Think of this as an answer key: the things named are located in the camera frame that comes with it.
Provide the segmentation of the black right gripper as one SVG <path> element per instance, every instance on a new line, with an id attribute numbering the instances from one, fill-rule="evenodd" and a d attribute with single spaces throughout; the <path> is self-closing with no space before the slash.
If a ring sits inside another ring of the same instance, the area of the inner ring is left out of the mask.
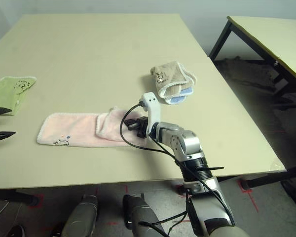
<path id="1" fill-rule="evenodd" d="M 136 129 L 137 136 L 142 139 L 147 137 L 148 117 L 140 117 L 136 119 L 127 119 L 125 125 L 128 129 Z"/>

